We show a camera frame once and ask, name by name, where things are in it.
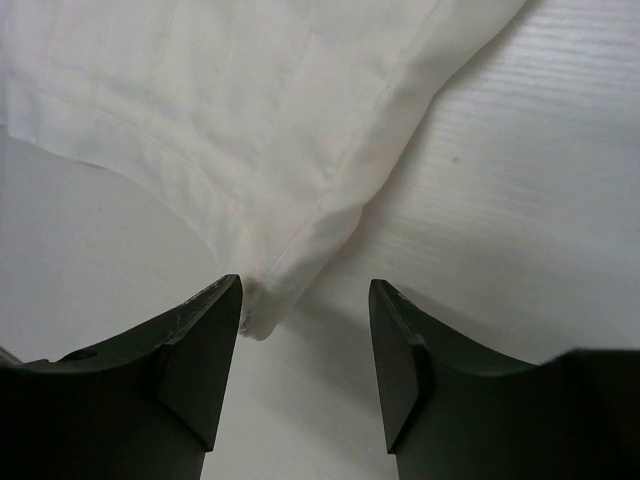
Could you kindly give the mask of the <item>white pleated skirt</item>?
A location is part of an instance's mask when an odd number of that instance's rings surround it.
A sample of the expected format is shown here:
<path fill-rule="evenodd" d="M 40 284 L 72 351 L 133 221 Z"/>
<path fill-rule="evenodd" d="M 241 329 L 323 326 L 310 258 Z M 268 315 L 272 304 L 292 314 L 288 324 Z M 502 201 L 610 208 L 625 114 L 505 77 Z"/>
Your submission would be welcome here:
<path fill-rule="evenodd" d="M 144 187 L 263 340 L 518 1 L 5 1 L 1 121 Z"/>

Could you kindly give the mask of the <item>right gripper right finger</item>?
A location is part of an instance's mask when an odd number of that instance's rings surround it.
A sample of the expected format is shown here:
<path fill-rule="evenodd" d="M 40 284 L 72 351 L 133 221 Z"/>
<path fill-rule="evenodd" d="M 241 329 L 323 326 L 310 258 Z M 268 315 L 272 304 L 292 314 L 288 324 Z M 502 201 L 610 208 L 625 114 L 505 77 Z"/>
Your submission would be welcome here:
<path fill-rule="evenodd" d="M 639 354 L 574 349 L 535 365 L 369 288 L 387 449 L 403 479 L 635 479 Z"/>

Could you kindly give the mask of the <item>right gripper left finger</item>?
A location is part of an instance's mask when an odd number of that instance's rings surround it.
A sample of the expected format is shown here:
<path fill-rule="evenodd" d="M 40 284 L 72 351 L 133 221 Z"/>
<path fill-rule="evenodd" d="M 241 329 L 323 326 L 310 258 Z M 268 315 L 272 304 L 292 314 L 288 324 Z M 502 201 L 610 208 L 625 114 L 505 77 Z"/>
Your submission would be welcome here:
<path fill-rule="evenodd" d="M 1 356 L 5 479 L 197 479 L 212 451 L 239 327 L 226 275 L 58 361 Z"/>

